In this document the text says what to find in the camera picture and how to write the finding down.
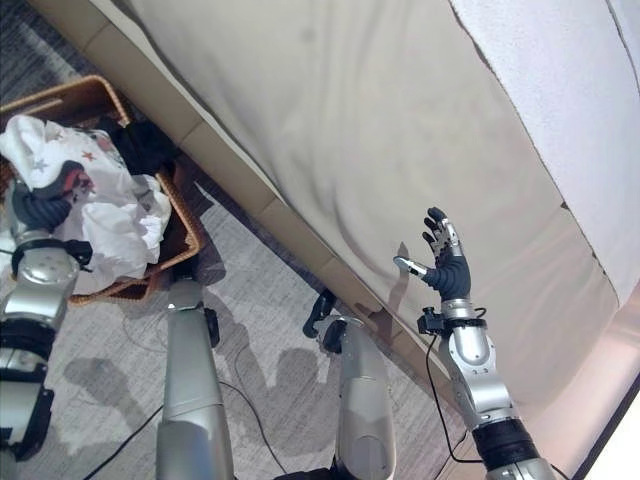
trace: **white bed sheet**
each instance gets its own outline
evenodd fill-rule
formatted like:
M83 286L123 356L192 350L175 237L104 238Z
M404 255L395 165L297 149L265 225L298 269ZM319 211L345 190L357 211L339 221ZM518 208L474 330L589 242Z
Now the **white bed sheet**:
M640 4L613 3L618 31L603 0L451 3L623 305L640 279Z
M421 220L438 205L462 234L473 298L489 309L519 403L547 403L575 374L615 292L447 2L127 3L201 104L406 326L438 299L391 259L429 261Z

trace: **gray carpet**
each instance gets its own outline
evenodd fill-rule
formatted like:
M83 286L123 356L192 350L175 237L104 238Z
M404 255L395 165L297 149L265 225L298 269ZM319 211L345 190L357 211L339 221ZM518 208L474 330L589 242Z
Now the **gray carpet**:
M0 14L2 103L95 72L24 3L2 0ZM181 163L195 179L185 191L187 203L210 238L200 277L205 304L220 321L220 377L253 400L289 471L328 466L340 359L322 354L301 333L322 286L188 158ZM11 287L5 271L0 294ZM82 478L160 405L166 302L166 292L159 291L144 304L101 302L69 311L47 377L56 392L51 428L42 451L21 465L23 480ZM431 479L447 458L435 405L406 365L385 354L397 432L396 478ZM246 403L225 387L223 394L237 477L281 473ZM458 439L461 420L445 410ZM157 420L97 478L154 478Z

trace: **crumpled white cloth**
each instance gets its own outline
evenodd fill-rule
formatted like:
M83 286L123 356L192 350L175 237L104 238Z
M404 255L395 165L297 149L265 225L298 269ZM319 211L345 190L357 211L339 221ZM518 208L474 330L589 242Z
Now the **crumpled white cloth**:
M153 177L129 174L105 132L17 115L0 135L0 153L34 194L63 195L72 204L53 236L93 248L92 272L80 272L74 293L102 290L119 277L142 278L147 264L157 263L169 198Z

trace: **cable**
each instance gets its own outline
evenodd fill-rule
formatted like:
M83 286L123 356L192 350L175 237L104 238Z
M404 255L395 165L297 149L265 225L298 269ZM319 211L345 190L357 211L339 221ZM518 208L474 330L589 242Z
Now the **cable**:
M267 436L264 433L264 428L262 426L262 420L260 420L260 416L258 415L258 412L256 411L256 408L253 406L253 404L251 403L251 400L249 400L247 398L247 396L242 393L242 391L237 388L234 387L233 385L231 385L230 383L227 382L223 382L223 381L219 381L220 385L224 385L227 388L230 388L231 390L233 390L234 392L236 392L238 395L240 395L242 397L242 399L247 403L247 405L249 405L249 408L251 409L251 411L253 412L253 415L256 417L256 422L258 423L258 428L260 429L260 435L262 436L262 440L264 441L265 445L267 446L267 448L269 449L269 452L271 453L271 456L273 457L273 459L275 460L275 462L278 464L278 466L280 467L280 469L284 472L284 474L287 474L287 471L285 470L285 468L282 466L282 463L280 463L280 460L278 459L278 457L276 456L275 452L273 451L273 449L271 448L271 444L269 443L269 441L267 440ZM116 449L115 452L113 452L109 457L107 457L100 465L98 465L96 468L94 468L91 473L89 475L87 475L86 477L84 477L83 480L90 480L91 478L95 477L100 470L102 470L104 467L106 467L109 463L111 463L119 454L120 452L122 452L122 450L125 449L125 447L131 442L131 440L133 440L136 435L138 435L142 430L144 430L144 428L149 425L149 423L151 422L151 420L153 420L153 418L160 413L160 410L162 410L164 405L160 405L155 412L153 412L149 418L147 418L145 420L145 422L140 425L135 432L133 432L131 435L129 435L121 444L120 446Z
M460 440L458 440L458 443L456 443L453 446L453 450L455 451L456 448L458 448L460 446L460 444L462 442L464 442L465 438L467 438L467 431L465 430L464 433L462 434L462 438L460 438ZM444 463L442 464L442 466L440 467L440 469L436 472L436 474L433 477L433 480L436 480L440 474L444 471L444 468L447 466L447 464L449 463L449 458L447 457L447 459L444 461Z
M474 309L476 312L480 312L478 314L477 318L482 318L484 317L484 315L487 313L487 309L485 307L478 307ZM458 463L484 463L482 460L465 460L465 459L461 459L461 458L457 458L453 451L458 448L458 446L464 441L464 439L467 436L467 432L464 432L463 437L458 441L458 443L456 443L456 446L451 448L451 440L449 439L449 431L447 430L447 424L444 421L444 415L442 414L442 408L440 407L440 400L438 399L438 393L436 392L436 387L433 383L433 377L431 376L431 367L429 366L429 355L431 354L431 350L433 349L433 345L436 343L436 339L437 339L437 335L433 335L433 340L431 340L431 343L429 344L429 348L427 349L427 356L426 356L426 364L427 364L427 376L429 377L429 384L431 385L431 391L433 392L433 399L436 402L436 407L438 408L438 415L440 415L440 421L442 422L442 429L444 430L444 436L447 439L447 448L449 449L449 455L451 456L451 458L458 462ZM442 467L440 468L440 470L438 471L437 475L435 476L435 478L438 478L438 475L440 475L442 473L442 470L444 470L444 467L447 465L447 462L444 463L444 465L442 465ZM569 480L569 477L562 471L560 470L558 467L556 467L553 463L550 463L549 465L551 465L551 468L553 468L562 478L564 478L565 480Z
M444 415L442 414L442 408L440 407L440 400L438 399L438 393L436 392L436 386L433 383L433 377L431 376L431 367L429 366L429 354L431 353L431 349L433 348L433 344L436 343L436 339L438 337L436 335L433 336L433 340L429 344L429 348L427 349L426 363L427 363L427 376L429 377L429 384L431 385L431 391L433 392L433 399L436 402L436 407L438 408L438 415L440 415L440 421L442 422L442 429L444 430L444 436L447 439L447 447L449 448L449 455L451 458L458 463L483 463L482 460L465 460L463 458L458 458L453 453L453 448L451 448L451 440L449 440L449 431L447 430L447 424L444 421Z
M129 442L130 442L131 440L133 440L133 439L135 438L135 436L136 436L136 435L138 435L142 430L144 430L144 427L146 427L147 425L149 425L149 422L151 422L151 420L153 420L153 417L155 417L158 413L160 413L160 410L162 410L162 407L163 407L163 406L164 406L164 405L160 405L160 406L156 409L156 411L155 411L155 412L153 412L153 413L149 416L149 418L147 418L147 419L145 420L145 422L144 422L142 425L140 425L140 426L138 427L138 429L137 429L135 432L133 432L131 435L129 435L129 436L127 437L127 439L126 439L124 442L122 442L122 443L120 444L120 446L116 449L116 451L115 451L115 452L113 452L113 453L111 454L111 456L109 456L109 457L108 457L104 462L102 462L100 465L98 465L96 468L94 468L94 469L93 469L93 471L92 471L89 475L87 475L86 477L84 477L84 479L83 479L83 480L89 480L89 479L91 479L91 478L95 477L95 476L98 474L98 472L99 472L100 470L102 470L102 469L103 469L104 467L106 467L106 466L107 466L107 465L108 465L108 464L109 464L109 463L110 463L114 458L116 458L116 457L118 456L118 454L119 454L120 452L122 452L122 450L124 450L124 448L129 444Z
M565 480L569 480L569 476L558 467L556 467L553 463L550 463L549 465L551 465L551 468L553 468L562 478L564 478Z
M262 427L262 420L260 420L260 415L258 415L258 412L257 412L256 408L253 406L253 403L251 403L251 400L249 400L249 398L238 387L234 387L233 385L231 385L229 383L226 383L226 382L223 382L223 381L220 381L220 384L224 385L227 388L230 388L231 390L236 392L238 395L240 395L244 399L245 402L247 402L247 405L249 405L249 408L253 412L253 415L256 417L256 422L258 423L258 428L260 429L260 435L262 436L262 440L264 441L264 444L269 449L269 453L271 453L271 456L273 457L275 462L280 467L280 470L282 470L282 472L285 475L287 475L287 473L288 473L287 470L282 466L282 463L278 459L278 456L273 451L273 448L271 448L271 444L269 443L269 440L267 440L267 436L264 433L264 428Z

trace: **white cloth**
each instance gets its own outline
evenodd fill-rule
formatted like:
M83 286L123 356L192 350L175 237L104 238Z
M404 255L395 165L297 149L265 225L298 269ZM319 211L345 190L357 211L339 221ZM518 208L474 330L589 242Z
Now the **white cloth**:
M627 53L602 0L451 3L624 304L640 278L638 7L614 2Z
M0 135L0 152L34 194L64 195L69 216L55 231L60 240L86 240L93 257L74 293L108 287L119 277L142 278L156 263L171 205L158 182L132 177L109 136L18 115Z

